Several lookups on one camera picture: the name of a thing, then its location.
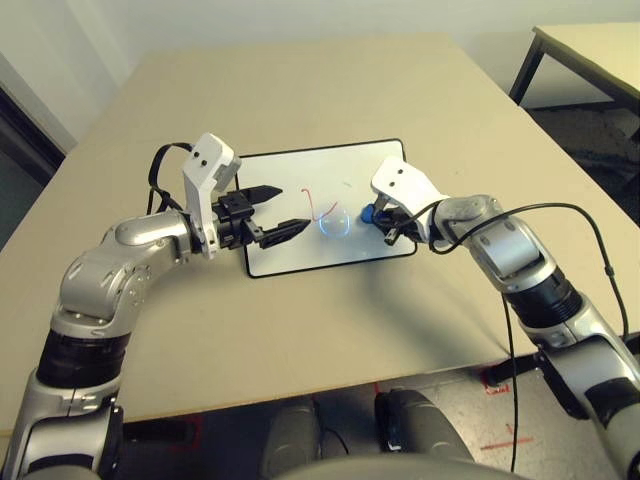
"beige table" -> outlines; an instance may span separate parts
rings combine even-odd
[[[61,275],[110,224],[143,214],[156,148],[211,131],[240,154],[398,137],[451,195],[575,202],[600,223],[637,330],[638,229],[448,37],[390,36],[157,54],[64,161],[0,254],[0,429],[11,428]],[[160,182],[182,191],[184,154]],[[371,175],[373,172],[362,172]],[[616,330],[586,223],[526,214]],[[518,354],[534,349],[516,328]],[[252,280],[240,251],[158,281],[133,334],[128,419],[256,402],[507,356],[500,297],[467,252]]]
[[[640,110],[640,23],[547,25],[536,34],[509,96],[520,103],[547,54],[621,105]]]

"red tape mark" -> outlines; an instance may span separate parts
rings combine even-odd
[[[521,443],[529,443],[529,442],[533,442],[533,437],[522,437],[516,441],[518,445],[520,445]],[[505,448],[505,447],[512,447],[512,446],[513,446],[513,440],[511,440],[510,442],[492,443],[490,445],[485,445],[484,447],[480,447],[480,450],[495,450],[496,448]]]
[[[500,393],[509,393],[511,391],[509,385],[506,383],[497,387],[492,387],[491,385],[489,385],[486,370],[482,371],[482,373],[480,374],[480,378],[482,378],[482,385],[484,386],[484,391],[487,395],[498,395]]]
[[[327,210],[326,212],[324,212],[322,215],[320,215],[319,218],[316,218],[316,214],[313,208],[313,200],[311,199],[311,192],[309,191],[308,188],[303,188],[300,190],[301,192],[306,192],[307,194],[307,198],[309,199],[309,206],[311,207],[311,219],[314,222],[319,222],[320,220],[322,220],[324,217],[326,217],[327,215],[329,215],[331,212],[333,212],[333,209],[336,208],[336,205],[338,205],[338,202],[335,202],[331,208],[329,210]]]
[[[181,419],[186,424],[193,427],[193,438],[190,443],[172,445],[169,450],[173,453],[181,453],[197,450],[202,443],[202,429],[204,426],[204,417],[201,414],[186,415]]]

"whiteboard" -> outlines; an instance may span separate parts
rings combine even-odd
[[[411,255],[416,245],[401,237],[393,246],[360,212],[375,200],[370,181],[387,157],[404,159],[397,139],[242,157],[239,188],[272,185],[283,192],[256,205],[252,217],[267,230],[292,218],[310,219],[297,237],[266,250],[245,247],[254,278]]]

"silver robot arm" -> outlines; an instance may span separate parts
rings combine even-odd
[[[447,198],[400,159],[385,160],[371,185],[378,199],[363,219],[382,230],[387,243],[404,234],[442,248],[465,236],[462,245],[540,349],[540,367],[554,395],[570,415],[593,421],[621,478],[637,478],[638,362],[526,223],[499,217],[502,208],[487,195]],[[388,203],[395,208],[384,210]]]
[[[1,478],[15,480],[56,465],[85,467],[107,478],[117,466],[123,419],[116,405],[125,348],[146,292],[192,255],[289,240],[308,225],[290,220],[264,231],[253,204],[280,189],[230,192],[211,203],[240,167],[227,145],[204,134],[184,167],[185,211],[165,211],[111,227],[62,279],[51,330],[27,381]]]

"white wall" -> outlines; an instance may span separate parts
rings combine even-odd
[[[444,31],[508,90],[533,25],[638,20],[638,0],[4,0],[0,46],[78,140],[152,50]],[[545,59],[524,104],[604,99]]]

